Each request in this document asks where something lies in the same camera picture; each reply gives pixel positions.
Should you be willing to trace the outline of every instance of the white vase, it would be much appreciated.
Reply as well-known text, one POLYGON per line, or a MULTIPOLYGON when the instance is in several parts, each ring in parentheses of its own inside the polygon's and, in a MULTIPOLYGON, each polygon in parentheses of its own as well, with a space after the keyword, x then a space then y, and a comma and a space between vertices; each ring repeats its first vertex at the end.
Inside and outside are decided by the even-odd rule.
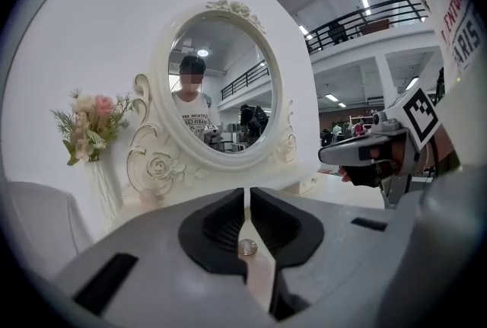
POLYGON ((107 173, 107 166, 103 160, 88 161, 84 164, 86 174, 91 183, 91 193, 99 201, 107 225, 111 225, 120 208, 119 200, 111 178, 107 173))

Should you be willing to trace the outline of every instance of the ornate mirror frame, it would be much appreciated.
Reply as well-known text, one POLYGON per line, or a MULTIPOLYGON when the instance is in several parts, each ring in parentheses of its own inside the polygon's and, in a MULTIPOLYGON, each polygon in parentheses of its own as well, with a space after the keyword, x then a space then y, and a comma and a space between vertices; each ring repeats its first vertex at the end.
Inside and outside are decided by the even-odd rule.
POLYGON ((212 171, 246 170, 248 174, 250 167, 269 156, 285 163, 294 159, 296 142, 282 75, 265 35, 264 26, 245 4, 227 0, 196 5, 178 13, 164 27, 153 48, 148 73, 135 77, 135 108, 142 121, 127 158, 127 174, 135 190, 148 187, 161 195, 175 182, 193 186, 196 179, 204 179, 212 171), (271 74, 272 114, 266 131, 246 151, 235 154, 215 151, 198 140, 184 124, 170 93, 171 50, 185 29, 205 19, 227 21, 244 31, 262 51, 271 74))

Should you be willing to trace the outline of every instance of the artificial flower bouquet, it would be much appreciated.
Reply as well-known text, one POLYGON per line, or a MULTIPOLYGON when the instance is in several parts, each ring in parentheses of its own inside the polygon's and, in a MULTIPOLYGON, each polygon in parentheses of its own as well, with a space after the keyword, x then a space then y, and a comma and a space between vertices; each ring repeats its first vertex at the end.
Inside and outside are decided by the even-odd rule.
POLYGON ((128 94, 117 95, 116 103, 103 95, 81 95, 79 90, 70 95, 70 113, 52 110, 71 156, 68 166, 80 160, 99 161, 100 153, 117 138, 119 130, 128 128, 124 115, 133 110, 133 102, 128 94))

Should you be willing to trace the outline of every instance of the oval mirror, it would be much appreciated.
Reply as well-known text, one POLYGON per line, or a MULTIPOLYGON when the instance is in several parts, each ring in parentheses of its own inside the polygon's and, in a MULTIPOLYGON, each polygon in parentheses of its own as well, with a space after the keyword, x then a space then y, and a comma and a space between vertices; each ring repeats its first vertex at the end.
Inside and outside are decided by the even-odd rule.
POLYGON ((202 18, 183 29, 168 70, 178 114, 209 148, 234 154, 266 134, 273 111, 272 70, 235 25, 202 18))

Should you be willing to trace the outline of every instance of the black railing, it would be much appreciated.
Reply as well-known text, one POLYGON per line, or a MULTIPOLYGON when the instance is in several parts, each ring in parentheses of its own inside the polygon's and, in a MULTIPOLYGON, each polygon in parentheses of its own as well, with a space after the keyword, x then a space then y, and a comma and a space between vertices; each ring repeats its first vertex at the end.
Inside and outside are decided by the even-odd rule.
MULTIPOLYGON (((405 21, 421 21, 426 18, 425 8, 420 0, 390 0, 368 8, 353 11, 347 15, 321 25, 304 36, 310 53, 323 50, 330 45, 344 43, 354 37, 378 32, 405 21)), ((221 90, 221 100, 230 97, 257 79, 269 74, 266 61, 258 62, 250 70, 221 90)))
POLYGON ((265 60, 262 60, 254 65, 250 70, 243 73, 237 79, 232 81, 227 87, 221 90, 221 100, 230 97, 242 88, 248 87, 249 84, 255 82, 257 79, 269 74, 269 67, 265 60))

